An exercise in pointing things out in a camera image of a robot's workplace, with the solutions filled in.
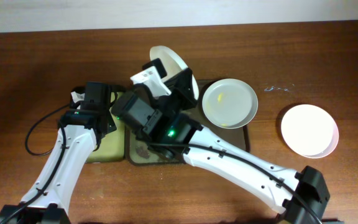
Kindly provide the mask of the white plate with yellow stain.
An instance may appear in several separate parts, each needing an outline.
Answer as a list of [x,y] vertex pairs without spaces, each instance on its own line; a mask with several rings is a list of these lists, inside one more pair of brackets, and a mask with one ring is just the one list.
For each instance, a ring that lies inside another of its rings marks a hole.
[[[182,70],[188,68],[188,65],[184,62],[184,60],[176,52],[174,52],[172,49],[166,46],[158,45],[152,47],[150,49],[149,55],[150,55],[150,62],[155,60],[156,58],[159,58],[161,60],[161,63],[167,73],[165,77],[163,78],[161,77],[161,81],[163,83],[173,78]],[[155,90],[155,87],[154,88],[149,87],[149,89],[152,93],[152,96],[155,99],[162,96],[162,94],[160,93],[157,94],[157,91],[159,90]],[[193,95],[195,100],[198,100],[200,92],[194,75],[192,75],[192,89],[193,89]]]

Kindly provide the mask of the white plate front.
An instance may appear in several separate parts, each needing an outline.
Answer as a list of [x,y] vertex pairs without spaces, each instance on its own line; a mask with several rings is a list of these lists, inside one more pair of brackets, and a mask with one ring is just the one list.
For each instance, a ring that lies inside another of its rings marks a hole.
[[339,143],[339,128],[334,118],[315,105],[296,105],[280,124],[282,138],[295,153],[310,159],[330,155]]

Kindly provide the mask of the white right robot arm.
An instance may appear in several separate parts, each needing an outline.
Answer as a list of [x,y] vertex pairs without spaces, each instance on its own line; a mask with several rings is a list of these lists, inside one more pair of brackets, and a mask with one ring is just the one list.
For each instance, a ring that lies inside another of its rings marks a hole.
[[213,172],[261,199],[279,222],[321,223],[330,194],[320,171],[301,172],[239,149],[185,114],[195,108],[198,84],[185,68],[168,80],[156,58],[142,67],[140,83],[112,105],[111,113],[160,157]]

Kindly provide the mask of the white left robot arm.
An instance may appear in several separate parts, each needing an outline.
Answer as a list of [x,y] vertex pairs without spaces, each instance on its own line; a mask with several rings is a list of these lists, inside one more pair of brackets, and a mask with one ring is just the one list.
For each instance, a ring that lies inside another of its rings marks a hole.
[[18,205],[5,205],[0,223],[69,223],[71,195],[90,154],[116,130],[109,111],[111,85],[88,82],[58,120],[55,145],[37,180]]

